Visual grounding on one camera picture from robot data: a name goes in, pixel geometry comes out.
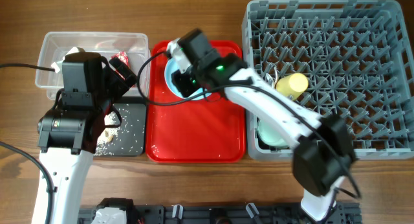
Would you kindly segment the green bowl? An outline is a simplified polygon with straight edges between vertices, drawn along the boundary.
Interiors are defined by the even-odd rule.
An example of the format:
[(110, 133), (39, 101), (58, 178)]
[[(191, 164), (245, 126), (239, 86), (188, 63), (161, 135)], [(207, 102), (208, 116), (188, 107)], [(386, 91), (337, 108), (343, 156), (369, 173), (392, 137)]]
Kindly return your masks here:
[(275, 148), (288, 148), (287, 143), (283, 140), (281, 135), (276, 132), (265, 121), (259, 120), (257, 123), (257, 133), (261, 141), (267, 146)]

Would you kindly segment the white napkin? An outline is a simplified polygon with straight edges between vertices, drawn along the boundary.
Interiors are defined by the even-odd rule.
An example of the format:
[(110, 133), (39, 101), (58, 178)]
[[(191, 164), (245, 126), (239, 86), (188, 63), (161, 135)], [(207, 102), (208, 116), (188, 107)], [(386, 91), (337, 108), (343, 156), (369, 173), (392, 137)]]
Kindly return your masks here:
[(78, 52), (84, 52), (84, 51), (85, 50), (80, 48), (80, 47), (73, 47), (68, 53), (66, 53), (66, 55), (64, 55), (64, 57), (60, 61), (53, 62), (51, 64), (51, 68), (54, 69), (55, 73), (59, 73), (62, 70), (62, 67), (63, 67), (62, 64), (63, 64), (66, 56), (68, 56), (70, 54), (75, 54), (75, 53), (78, 53)]

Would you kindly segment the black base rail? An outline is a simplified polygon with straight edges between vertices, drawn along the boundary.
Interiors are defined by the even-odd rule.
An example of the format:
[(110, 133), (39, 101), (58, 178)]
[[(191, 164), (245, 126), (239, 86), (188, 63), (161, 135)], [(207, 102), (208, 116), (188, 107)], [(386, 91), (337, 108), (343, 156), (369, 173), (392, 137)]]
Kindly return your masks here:
[[(173, 217), (173, 208), (162, 205), (137, 205), (142, 223), (214, 223), (216, 218), (228, 218), (231, 223), (253, 223), (244, 206), (184, 207), (182, 218)], [(311, 223), (298, 203), (258, 206), (262, 223)], [(337, 202), (327, 223), (362, 224), (358, 203)]]

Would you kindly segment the white plastic fork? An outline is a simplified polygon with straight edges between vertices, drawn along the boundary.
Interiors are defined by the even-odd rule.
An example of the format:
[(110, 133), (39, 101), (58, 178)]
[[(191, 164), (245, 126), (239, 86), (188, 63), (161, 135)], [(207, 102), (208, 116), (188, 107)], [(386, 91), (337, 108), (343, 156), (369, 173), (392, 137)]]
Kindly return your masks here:
[(272, 87), (275, 87), (278, 82), (278, 70), (276, 66), (273, 66), (273, 68), (265, 74), (265, 82)]

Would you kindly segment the red plastic tray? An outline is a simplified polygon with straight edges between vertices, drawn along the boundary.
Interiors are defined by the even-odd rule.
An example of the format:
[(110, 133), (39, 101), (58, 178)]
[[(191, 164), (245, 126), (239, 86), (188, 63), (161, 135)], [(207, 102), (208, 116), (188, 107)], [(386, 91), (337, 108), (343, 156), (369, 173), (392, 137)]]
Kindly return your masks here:
[(146, 154), (155, 162), (233, 163), (245, 148), (245, 111), (218, 94), (148, 107)]

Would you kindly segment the red strawberry cake wrapper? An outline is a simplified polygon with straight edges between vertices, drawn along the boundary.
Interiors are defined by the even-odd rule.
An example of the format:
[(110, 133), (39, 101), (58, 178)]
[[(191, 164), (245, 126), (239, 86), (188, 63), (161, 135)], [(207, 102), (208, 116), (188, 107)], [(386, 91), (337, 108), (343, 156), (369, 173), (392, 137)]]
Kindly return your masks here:
[(125, 51), (121, 51), (111, 57), (110, 65), (114, 68), (116, 73), (122, 77), (123, 80), (127, 77), (126, 71), (130, 69), (129, 58)]

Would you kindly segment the yellow cup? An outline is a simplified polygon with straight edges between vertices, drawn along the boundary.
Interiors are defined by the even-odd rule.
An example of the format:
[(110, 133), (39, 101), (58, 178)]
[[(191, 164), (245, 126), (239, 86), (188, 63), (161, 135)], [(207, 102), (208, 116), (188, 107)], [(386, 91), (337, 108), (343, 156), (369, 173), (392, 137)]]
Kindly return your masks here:
[(276, 83), (276, 91), (291, 100), (296, 100), (308, 89), (308, 86), (309, 81), (304, 74), (294, 73), (279, 79)]

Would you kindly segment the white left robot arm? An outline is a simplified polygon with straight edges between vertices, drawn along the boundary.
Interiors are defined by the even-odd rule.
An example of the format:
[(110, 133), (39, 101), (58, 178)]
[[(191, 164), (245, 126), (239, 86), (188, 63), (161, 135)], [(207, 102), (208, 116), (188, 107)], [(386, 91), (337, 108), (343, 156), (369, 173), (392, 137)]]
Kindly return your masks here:
[(117, 73), (96, 52), (77, 52), (62, 64), (64, 88), (38, 122), (43, 171), (33, 223), (76, 223), (82, 190), (105, 117), (136, 82), (130, 70)]

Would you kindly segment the light blue plate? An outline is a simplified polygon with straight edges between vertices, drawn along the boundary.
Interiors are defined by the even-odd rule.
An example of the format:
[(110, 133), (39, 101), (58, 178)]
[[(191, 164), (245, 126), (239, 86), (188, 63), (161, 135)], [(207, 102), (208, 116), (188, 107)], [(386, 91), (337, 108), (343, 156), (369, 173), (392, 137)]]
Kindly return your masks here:
[(169, 90), (181, 99), (202, 93), (204, 90), (189, 74), (181, 74), (174, 59), (169, 59), (164, 70)]

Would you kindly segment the grey dishwasher rack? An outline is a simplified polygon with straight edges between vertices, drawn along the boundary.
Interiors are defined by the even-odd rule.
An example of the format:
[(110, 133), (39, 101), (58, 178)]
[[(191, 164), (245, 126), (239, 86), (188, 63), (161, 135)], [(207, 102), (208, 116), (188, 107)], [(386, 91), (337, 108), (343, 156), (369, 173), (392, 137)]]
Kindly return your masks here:
[(413, 53), (394, 0), (255, 0), (243, 57), (260, 76), (302, 73), (298, 104), (347, 123), (361, 160), (413, 156)]

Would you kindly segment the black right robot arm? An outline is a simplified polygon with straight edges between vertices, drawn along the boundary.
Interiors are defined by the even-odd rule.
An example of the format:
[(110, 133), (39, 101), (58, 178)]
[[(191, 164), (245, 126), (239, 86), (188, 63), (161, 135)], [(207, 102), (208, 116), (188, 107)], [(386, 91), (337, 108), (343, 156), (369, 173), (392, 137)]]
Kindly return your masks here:
[(172, 80), (184, 97), (200, 87), (221, 92), (280, 135), (293, 152), (292, 173), (304, 189), (302, 211), (315, 222), (326, 220), (356, 161), (344, 119), (323, 117), (281, 95), (233, 53), (222, 57), (215, 48), (204, 52), (177, 48), (166, 54), (179, 66)]

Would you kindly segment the clear plastic storage box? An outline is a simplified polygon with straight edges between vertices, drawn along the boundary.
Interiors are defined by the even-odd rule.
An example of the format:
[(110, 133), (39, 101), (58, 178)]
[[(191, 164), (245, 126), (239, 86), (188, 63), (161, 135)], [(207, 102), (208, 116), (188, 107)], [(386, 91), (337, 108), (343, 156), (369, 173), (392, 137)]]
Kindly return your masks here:
[[(38, 66), (51, 67), (52, 63), (61, 61), (73, 48), (79, 47), (88, 52), (97, 52), (108, 61), (119, 52), (126, 52), (129, 66), (135, 74), (150, 57), (148, 37), (143, 33), (126, 32), (49, 32), (41, 46)], [(140, 88), (147, 96), (149, 91), (150, 63), (140, 76)], [(54, 100), (58, 89), (63, 88), (61, 73), (36, 71), (35, 84), (45, 89), (47, 98)]]

